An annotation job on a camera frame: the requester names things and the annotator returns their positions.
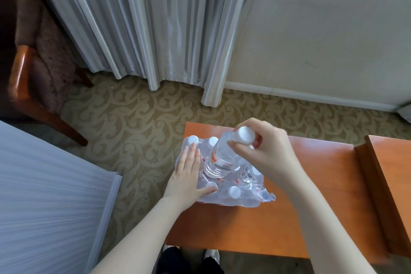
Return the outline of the person's left hand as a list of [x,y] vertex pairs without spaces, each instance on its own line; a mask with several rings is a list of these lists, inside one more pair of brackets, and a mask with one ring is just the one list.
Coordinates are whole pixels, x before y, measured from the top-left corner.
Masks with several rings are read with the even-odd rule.
[[188,174],[188,152],[190,147],[186,146],[183,151],[184,170],[181,175],[176,178],[176,169],[173,171],[163,195],[163,199],[172,205],[177,212],[181,213],[191,207],[203,196],[196,196],[195,190],[198,184],[199,170],[201,166],[201,153],[197,148],[197,168],[192,174]]

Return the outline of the person's right hand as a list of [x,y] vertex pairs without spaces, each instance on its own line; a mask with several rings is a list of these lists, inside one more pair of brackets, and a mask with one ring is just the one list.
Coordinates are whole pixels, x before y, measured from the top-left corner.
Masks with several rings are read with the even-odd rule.
[[252,144],[254,156],[245,160],[281,188],[296,184],[304,170],[291,146],[287,132],[256,118],[242,122],[234,130],[243,126],[250,127],[256,135]]

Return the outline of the clear water bottle white cap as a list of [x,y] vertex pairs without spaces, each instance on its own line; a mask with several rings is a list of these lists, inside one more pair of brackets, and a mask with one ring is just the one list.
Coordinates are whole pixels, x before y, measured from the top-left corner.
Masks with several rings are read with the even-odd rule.
[[223,133],[206,157],[203,170],[205,176],[212,179],[224,178],[245,164],[246,160],[234,152],[228,142],[233,141],[250,147],[255,138],[255,132],[247,126]]

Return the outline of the shrink-wrapped pack of water bottles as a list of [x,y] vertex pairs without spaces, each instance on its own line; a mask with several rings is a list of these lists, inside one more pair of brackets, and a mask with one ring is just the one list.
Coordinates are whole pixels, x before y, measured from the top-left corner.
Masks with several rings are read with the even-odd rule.
[[195,135],[188,136],[183,140],[181,152],[176,160],[176,165],[178,165],[185,147],[190,148],[192,143],[197,144],[202,154],[197,188],[210,186],[218,188],[216,192],[203,196],[198,202],[255,208],[261,203],[275,201],[275,194],[269,192],[264,186],[264,176],[248,162],[241,161],[237,168],[223,177],[221,174],[212,173],[211,154],[212,150],[217,147],[218,140],[217,137],[202,139]]

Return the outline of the person's left forearm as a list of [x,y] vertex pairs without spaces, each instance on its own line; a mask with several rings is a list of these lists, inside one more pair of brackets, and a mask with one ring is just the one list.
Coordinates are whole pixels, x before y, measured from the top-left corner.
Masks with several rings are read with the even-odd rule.
[[170,229],[192,204],[188,198],[162,198],[90,274],[151,274]]

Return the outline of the person's right forearm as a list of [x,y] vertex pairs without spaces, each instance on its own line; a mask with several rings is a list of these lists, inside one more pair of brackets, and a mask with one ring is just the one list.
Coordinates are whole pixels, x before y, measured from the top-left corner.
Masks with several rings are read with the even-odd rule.
[[278,185],[295,207],[315,274],[377,274],[301,166],[281,171]]

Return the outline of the person's right white shoe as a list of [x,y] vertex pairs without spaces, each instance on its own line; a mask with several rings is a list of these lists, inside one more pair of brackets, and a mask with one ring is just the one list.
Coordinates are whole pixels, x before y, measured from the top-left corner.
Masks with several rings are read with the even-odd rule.
[[213,259],[218,265],[220,265],[220,253],[215,249],[206,249],[203,253],[203,261]]

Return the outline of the person's black trousers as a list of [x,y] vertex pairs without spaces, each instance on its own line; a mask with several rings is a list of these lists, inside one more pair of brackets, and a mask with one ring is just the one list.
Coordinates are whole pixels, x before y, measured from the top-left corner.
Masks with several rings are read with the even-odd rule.
[[[155,274],[193,274],[191,265],[182,254],[181,249],[169,248],[162,252],[158,261]],[[225,274],[221,265],[213,259],[202,260],[198,271],[194,274]]]

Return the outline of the white baseboard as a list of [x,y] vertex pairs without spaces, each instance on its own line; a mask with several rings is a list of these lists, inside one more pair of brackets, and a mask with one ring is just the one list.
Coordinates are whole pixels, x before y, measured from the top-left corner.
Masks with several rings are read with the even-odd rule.
[[230,81],[225,82],[224,88],[235,90],[235,91],[248,92],[248,93],[272,95],[272,96],[278,96],[278,97],[290,98],[290,99],[296,99],[296,100],[324,103],[324,104],[330,104],[330,105],[339,105],[339,106],[346,106],[346,107],[356,107],[356,108],[377,110],[377,111],[383,111],[383,112],[397,112],[397,110],[400,108],[399,105],[389,105],[389,104],[382,104],[382,103],[375,103],[375,102],[368,102],[368,101],[350,100],[350,99],[344,99],[344,98],[337,98],[337,97],[323,96],[323,95],[309,94],[309,93],[301,93],[301,92],[296,92],[296,91],[291,91],[291,90],[286,90],[286,89],[276,89],[276,88],[269,88],[265,86],[243,84],[243,83],[230,82]]

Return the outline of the white bed sheet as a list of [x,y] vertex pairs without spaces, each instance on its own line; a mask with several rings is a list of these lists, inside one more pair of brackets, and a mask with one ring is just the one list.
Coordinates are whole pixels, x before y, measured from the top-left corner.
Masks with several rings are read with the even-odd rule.
[[0,274],[89,274],[121,181],[0,121]]

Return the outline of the grey pleated curtain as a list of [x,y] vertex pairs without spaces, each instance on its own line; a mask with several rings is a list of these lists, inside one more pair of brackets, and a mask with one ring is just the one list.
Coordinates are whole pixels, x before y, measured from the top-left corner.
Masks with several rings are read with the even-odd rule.
[[136,75],[152,91],[164,80],[222,99],[247,0],[49,0],[90,71]]

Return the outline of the orange wooden desk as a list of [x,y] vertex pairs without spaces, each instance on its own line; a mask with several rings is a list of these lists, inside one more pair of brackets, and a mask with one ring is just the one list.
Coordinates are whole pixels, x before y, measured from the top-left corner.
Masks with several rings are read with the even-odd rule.
[[411,259],[411,140],[368,135],[355,153],[388,251]]

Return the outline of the white cloth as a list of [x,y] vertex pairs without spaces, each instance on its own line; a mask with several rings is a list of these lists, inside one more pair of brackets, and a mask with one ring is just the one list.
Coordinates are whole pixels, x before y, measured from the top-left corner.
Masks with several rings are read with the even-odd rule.
[[411,124],[411,102],[396,110],[396,113]]

